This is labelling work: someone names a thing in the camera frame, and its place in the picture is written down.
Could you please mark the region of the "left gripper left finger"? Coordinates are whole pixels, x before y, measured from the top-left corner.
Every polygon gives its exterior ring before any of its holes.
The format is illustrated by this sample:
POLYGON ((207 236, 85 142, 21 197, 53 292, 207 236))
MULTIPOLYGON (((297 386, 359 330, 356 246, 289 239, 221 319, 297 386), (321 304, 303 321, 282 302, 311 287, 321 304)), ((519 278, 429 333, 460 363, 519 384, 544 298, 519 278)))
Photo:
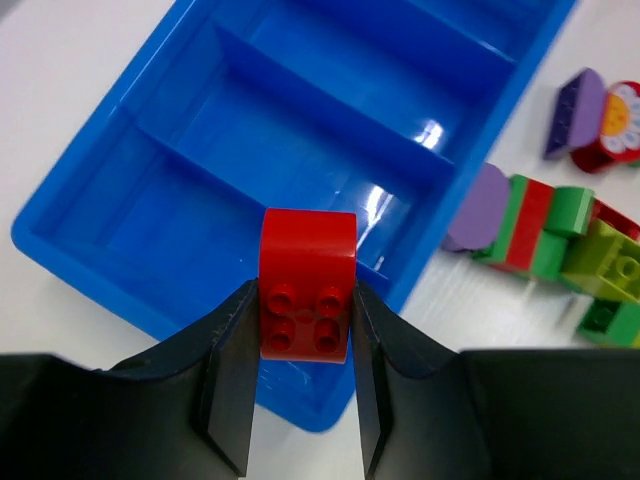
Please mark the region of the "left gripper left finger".
POLYGON ((239 479, 260 358, 258 288, 108 370, 1 358, 5 479, 239 479))

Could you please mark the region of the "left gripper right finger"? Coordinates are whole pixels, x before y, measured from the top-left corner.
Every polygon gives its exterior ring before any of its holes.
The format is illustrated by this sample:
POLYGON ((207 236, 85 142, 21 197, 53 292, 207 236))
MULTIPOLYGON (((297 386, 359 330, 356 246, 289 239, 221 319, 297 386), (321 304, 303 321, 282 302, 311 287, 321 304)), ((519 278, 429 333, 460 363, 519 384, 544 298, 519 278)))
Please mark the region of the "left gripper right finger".
POLYGON ((352 346, 369 479, 635 479, 635 350, 454 352, 353 292, 352 346))

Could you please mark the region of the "red curved lego brick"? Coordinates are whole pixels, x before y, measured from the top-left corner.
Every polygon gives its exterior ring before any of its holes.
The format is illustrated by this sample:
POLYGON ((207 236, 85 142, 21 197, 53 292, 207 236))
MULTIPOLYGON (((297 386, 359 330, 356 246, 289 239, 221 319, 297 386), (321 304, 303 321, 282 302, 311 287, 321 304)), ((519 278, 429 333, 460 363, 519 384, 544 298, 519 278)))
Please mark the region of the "red curved lego brick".
POLYGON ((258 272, 263 358, 345 362, 356 244, 353 213, 266 210, 258 272))

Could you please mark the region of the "lime green lego brick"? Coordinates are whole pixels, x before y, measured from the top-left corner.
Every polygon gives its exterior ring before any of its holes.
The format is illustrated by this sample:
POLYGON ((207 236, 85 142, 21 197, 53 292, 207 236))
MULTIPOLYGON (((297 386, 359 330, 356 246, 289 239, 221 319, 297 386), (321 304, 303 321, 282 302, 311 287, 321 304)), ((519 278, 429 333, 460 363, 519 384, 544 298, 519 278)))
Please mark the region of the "lime green lego brick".
POLYGON ((639 302, 639 244, 600 219, 572 242, 560 270, 574 290, 594 298, 639 302))

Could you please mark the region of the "red flower lego brick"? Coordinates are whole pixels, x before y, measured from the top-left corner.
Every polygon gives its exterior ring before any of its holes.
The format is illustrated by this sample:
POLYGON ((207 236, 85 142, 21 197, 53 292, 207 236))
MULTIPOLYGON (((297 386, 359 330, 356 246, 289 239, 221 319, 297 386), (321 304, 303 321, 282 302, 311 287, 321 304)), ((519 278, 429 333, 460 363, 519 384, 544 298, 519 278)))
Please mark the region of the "red flower lego brick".
POLYGON ((583 172, 596 174, 620 165, 639 167, 639 83, 609 87, 596 139, 571 154, 583 172))

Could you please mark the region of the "purple round lego brick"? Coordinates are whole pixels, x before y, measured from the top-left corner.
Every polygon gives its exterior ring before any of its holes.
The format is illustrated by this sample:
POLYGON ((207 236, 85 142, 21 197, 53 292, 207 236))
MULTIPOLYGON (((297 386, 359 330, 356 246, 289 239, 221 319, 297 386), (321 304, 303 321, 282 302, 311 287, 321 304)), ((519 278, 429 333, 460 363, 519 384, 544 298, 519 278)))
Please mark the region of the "purple round lego brick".
POLYGON ((509 195, 509 179, 498 167, 485 163, 448 226, 441 248, 465 252, 488 247, 498 235, 509 195))

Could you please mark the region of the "green yellow lego stack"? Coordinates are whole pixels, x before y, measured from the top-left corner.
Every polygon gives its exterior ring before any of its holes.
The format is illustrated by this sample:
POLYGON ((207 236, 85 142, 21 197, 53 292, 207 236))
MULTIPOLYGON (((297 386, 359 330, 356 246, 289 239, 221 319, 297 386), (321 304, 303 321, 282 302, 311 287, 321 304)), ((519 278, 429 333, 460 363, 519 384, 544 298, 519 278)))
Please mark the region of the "green yellow lego stack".
POLYGON ((577 333, 607 347, 639 348, 639 304, 595 299, 577 333))

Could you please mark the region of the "green red striped lego stack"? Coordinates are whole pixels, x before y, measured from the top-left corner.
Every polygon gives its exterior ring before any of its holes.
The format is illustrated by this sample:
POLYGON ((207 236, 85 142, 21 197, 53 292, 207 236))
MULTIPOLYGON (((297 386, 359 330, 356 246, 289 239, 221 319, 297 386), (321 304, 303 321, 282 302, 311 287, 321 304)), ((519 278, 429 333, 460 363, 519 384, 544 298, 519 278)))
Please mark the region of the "green red striped lego stack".
POLYGON ((514 175, 499 232, 471 257, 524 278, 557 282, 569 243, 583 236, 595 193, 579 186, 551 186, 514 175))

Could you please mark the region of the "blue divided plastic bin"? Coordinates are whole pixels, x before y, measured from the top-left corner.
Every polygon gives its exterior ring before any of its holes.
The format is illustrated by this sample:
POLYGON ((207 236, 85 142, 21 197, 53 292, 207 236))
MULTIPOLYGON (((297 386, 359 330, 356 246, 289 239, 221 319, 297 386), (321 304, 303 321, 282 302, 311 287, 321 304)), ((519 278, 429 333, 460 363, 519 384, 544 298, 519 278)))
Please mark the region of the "blue divided plastic bin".
POLYGON ((178 1, 16 217, 14 245, 156 339, 258 267, 269 207, 349 211, 409 297, 569 1, 178 1))

